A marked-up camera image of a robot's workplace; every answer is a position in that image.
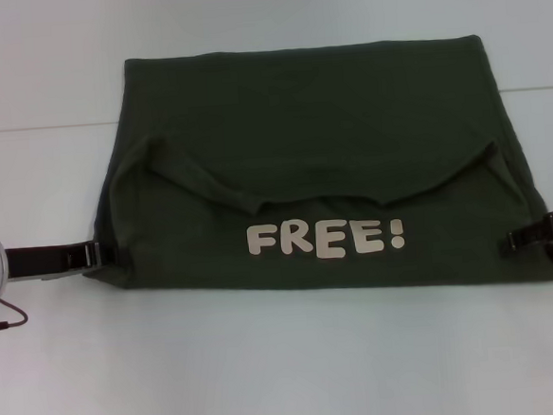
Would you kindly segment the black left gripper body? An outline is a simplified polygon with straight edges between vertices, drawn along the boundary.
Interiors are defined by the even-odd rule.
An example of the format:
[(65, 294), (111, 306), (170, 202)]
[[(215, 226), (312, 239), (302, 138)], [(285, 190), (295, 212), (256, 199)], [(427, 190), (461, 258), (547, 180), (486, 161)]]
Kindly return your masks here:
[(6, 249), (8, 279), (54, 280), (102, 266), (96, 242)]

